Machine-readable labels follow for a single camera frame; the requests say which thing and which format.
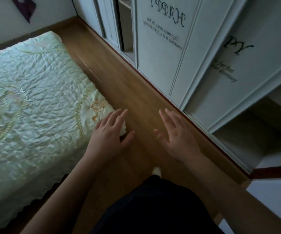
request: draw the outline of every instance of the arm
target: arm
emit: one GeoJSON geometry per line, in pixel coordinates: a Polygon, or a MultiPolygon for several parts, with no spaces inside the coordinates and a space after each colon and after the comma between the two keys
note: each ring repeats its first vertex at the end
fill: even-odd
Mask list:
{"type": "Polygon", "coordinates": [[[83,158],[49,200],[26,225],[22,234],[58,233],[77,214],[101,167],[128,146],[135,132],[119,141],[127,110],[116,110],[100,121],[92,134],[83,158]]]}
{"type": "Polygon", "coordinates": [[[169,141],[154,132],[166,151],[181,161],[217,201],[220,212],[235,233],[281,233],[281,219],[243,190],[205,157],[186,121],[174,111],[159,110],[169,141]]]}

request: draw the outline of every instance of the hand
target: hand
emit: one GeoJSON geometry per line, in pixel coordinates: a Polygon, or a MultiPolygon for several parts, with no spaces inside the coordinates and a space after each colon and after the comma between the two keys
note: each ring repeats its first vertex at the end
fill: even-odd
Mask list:
{"type": "Polygon", "coordinates": [[[154,129],[154,133],[173,158],[185,164],[193,156],[202,154],[187,122],[180,115],[168,109],[165,113],[159,110],[159,114],[168,131],[169,141],[158,129],[154,129]]]}
{"type": "Polygon", "coordinates": [[[127,137],[120,142],[119,134],[124,123],[128,110],[118,109],[109,113],[103,120],[100,120],[91,136],[88,148],[86,149],[85,158],[93,160],[96,166],[101,167],[125,147],[127,147],[135,137],[135,131],[131,131],[127,137]]]}

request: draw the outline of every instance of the white wardrobe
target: white wardrobe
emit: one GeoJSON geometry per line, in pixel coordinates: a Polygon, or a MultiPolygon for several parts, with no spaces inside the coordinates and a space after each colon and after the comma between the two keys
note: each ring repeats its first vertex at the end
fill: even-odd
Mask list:
{"type": "Polygon", "coordinates": [[[281,166],[281,0],[74,2],[239,166],[281,166]]]}

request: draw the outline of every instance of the mattress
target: mattress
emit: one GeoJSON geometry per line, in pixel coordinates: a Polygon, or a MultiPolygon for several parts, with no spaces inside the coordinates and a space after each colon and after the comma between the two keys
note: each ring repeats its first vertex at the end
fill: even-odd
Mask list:
{"type": "Polygon", "coordinates": [[[71,172],[111,111],[55,33],[0,51],[0,228],[71,172]]]}

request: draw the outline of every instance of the white shoe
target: white shoe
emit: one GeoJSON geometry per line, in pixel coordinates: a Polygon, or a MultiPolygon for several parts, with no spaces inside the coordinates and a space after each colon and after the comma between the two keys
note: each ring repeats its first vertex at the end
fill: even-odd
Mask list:
{"type": "Polygon", "coordinates": [[[157,175],[160,178],[162,178],[162,173],[161,173],[161,168],[159,167],[154,167],[154,169],[152,170],[152,175],[157,175]]]}

